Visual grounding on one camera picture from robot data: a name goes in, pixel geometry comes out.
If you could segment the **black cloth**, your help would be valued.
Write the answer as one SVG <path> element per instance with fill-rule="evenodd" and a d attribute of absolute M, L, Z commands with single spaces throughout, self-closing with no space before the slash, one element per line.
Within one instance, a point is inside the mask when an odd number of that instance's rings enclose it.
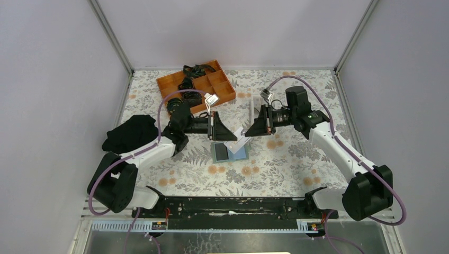
<path fill-rule="evenodd" d="M 150 115 L 133 115 L 106 133 L 107 138 L 102 144 L 102 150 L 122 154 L 150 143 L 158 136 L 155 122 Z"/>

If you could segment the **white credit card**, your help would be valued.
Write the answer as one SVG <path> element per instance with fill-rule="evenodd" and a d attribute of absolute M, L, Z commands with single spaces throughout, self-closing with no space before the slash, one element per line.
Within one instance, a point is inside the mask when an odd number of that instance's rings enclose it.
<path fill-rule="evenodd" d="M 237 137 L 237 140 L 225 141 L 223 144 L 227 147 L 229 151 L 231 151 L 233 154 L 236 154 L 251 140 L 251 137 L 246 137 L 245 133 L 246 130 L 241 126 L 234 132 L 234 135 Z"/>

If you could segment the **green leather card holder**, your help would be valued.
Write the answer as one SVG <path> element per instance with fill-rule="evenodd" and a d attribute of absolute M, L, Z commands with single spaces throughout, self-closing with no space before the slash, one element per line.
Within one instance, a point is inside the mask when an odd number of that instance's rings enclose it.
<path fill-rule="evenodd" d="M 244 145 L 236 153 L 233 153 L 225 146 L 224 142 L 213 142 L 211 144 L 211 157 L 213 164 L 246 160 L 249 158 L 249 147 Z"/>

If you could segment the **white plastic card box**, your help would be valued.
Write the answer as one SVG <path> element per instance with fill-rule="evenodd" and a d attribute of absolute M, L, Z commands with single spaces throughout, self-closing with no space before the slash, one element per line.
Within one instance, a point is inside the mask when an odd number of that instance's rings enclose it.
<path fill-rule="evenodd" d="M 259 116 L 260 108 L 266 104 L 265 100 L 260 95 L 253 94 L 250 99 L 250 124 L 255 122 L 255 119 Z"/>

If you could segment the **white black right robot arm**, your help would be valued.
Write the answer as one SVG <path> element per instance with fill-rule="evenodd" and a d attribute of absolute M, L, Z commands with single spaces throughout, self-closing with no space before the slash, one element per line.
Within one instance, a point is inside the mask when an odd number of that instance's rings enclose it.
<path fill-rule="evenodd" d="M 285 91 L 287 105 L 279 110 L 263 104 L 246 137 L 275 134 L 278 127 L 292 125 L 311 143 L 318 146 L 344 175 L 348 185 L 336 189 L 320 187 L 306 193 L 304 211 L 317 218 L 324 211 L 345 211 L 353 220 L 361 221 L 393 204 L 392 172 L 376 166 L 352 148 L 337 132 L 322 111 L 312 110 L 307 91 L 293 86 Z"/>

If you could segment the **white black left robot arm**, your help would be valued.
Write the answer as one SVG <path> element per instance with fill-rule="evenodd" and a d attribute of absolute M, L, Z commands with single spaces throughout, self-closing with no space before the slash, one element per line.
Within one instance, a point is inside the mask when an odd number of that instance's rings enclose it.
<path fill-rule="evenodd" d="M 181 152 L 188 143 L 188 134 L 206 134 L 211 141 L 237 140 L 217 111 L 209 112 L 207 117 L 195 117 L 188 103 L 179 103 L 172 108 L 168 126 L 154 140 L 134 151 L 121 155 L 109 152 L 102 158 L 87 189 L 91 213 L 102 215 L 93 207 L 92 201 L 96 200 L 106 207 L 106 213 L 137 208 L 151 217 L 162 215 L 161 194 L 150 187 L 137 187 L 138 171 Z"/>

